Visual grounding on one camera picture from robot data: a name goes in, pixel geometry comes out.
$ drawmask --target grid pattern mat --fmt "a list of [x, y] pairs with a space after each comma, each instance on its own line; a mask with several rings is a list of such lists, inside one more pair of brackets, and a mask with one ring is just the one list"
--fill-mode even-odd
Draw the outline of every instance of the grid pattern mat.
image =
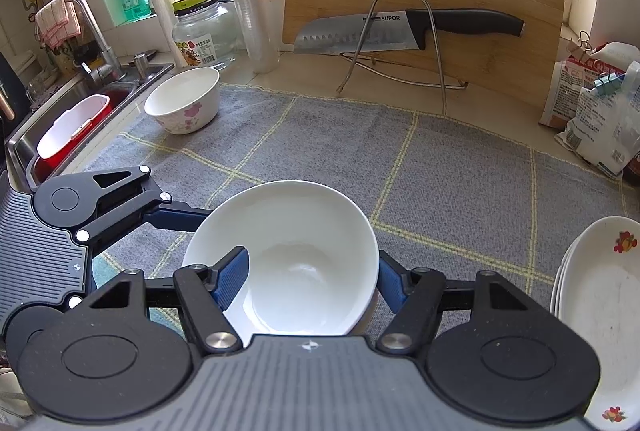
[[[623, 183], [441, 116], [360, 101], [221, 84], [216, 118], [169, 135], [142, 116], [88, 170], [147, 164], [175, 199], [214, 209], [251, 186], [310, 180], [345, 193], [376, 231], [380, 249], [407, 268], [455, 279], [498, 271], [544, 306], [564, 251], [591, 222], [640, 219]], [[123, 268], [170, 276], [191, 234], [143, 225], [94, 260], [98, 284]], [[154, 319], [177, 326], [175, 313]], [[392, 313], [380, 300], [367, 329]], [[443, 328], [468, 315], [449, 314]]]

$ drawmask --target faucet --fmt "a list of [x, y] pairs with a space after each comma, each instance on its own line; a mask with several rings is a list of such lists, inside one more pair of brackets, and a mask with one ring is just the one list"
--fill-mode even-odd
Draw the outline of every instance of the faucet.
[[[104, 34], [102, 34], [100, 27], [98, 27], [98, 23], [95, 21], [94, 14], [91, 12], [89, 4], [86, 0], [65, 0], [65, 2], [72, 2], [80, 7], [86, 23], [94, 34], [95, 40], [102, 52], [102, 59], [104, 59], [105, 65], [101, 66], [97, 72], [91, 72], [89, 70], [89, 73], [92, 75], [94, 80], [96, 82], [103, 82], [105, 75], [108, 75], [111, 78], [111, 81], [122, 79], [124, 75], [126, 75], [126, 72], [124, 72], [120, 67], [120, 62], [118, 61], [113, 48], [111, 48], [107, 43], [107, 40], [104, 39]], [[88, 70], [86, 65], [83, 65], [83, 68], [85, 71]]]

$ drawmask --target jar label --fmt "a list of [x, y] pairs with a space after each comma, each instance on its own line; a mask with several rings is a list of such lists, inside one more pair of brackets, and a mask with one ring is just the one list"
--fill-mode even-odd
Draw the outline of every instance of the jar label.
[[216, 60], [216, 49], [213, 47], [211, 34], [205, 34], [189, 41], [176, 41], [175, 44], [189, 66], [207, 65]]

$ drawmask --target countertop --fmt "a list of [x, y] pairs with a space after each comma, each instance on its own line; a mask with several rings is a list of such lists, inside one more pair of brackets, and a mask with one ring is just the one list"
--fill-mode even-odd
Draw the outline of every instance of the countertop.
[[[169, 53], [161, 53], [156, 56], [154, 63], [171, 61]], [[282, 54], [280, 64], [273, 72], [254, 74], [246, 53], [241, 53], [236, 65], [222, 72], [221, 81], [256, 85], [309, 96], [335, 97], [335, 88], [342, 81], [348, 66], [349, 62], [339, 56], [286, 52]], [[411, 80], [431, 82], [438, 80], [436, 74], [398, 65], [378, 63], [376, 68]], [[456, 81], [447, 79], [447, 82], [455, 83]], [[91, 141], [64, 172], [73, 173], [84, 169], [119, 132], [126, 129], [137, 116], [144, 115], [144, 103], [152, 90], [153, 88], [147, 90], [136, 101], [129, 104]], [[354, 69], [341, 96], [430, 114], [440, 114], [442, 108], [439, 88], [393, 82], [361, 68]], [[468, 85], [466, 90], [447, 90], [447, 102], [448, 115], [453, 119], [527, 144], [538, 151], [574, 164], [586, 165], [554, 140], [555, 130], [538, 124], [541, 112], [529, 104], [473, 84]]]

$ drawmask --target black knife handle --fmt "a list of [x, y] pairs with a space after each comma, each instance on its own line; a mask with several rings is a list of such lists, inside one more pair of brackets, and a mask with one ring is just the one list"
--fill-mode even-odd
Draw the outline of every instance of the black knife handle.
[[[418, 48], [426, 47], [425, 36], [431, 30], [429, 11], [425, 8], [408, 8], [406, 18], [414, 33]], [[486, 8], [435, 8], [433, 19], [436, 29], [456, 34], [511, 34], [520, 37], [524, 21], [511, 14]]]

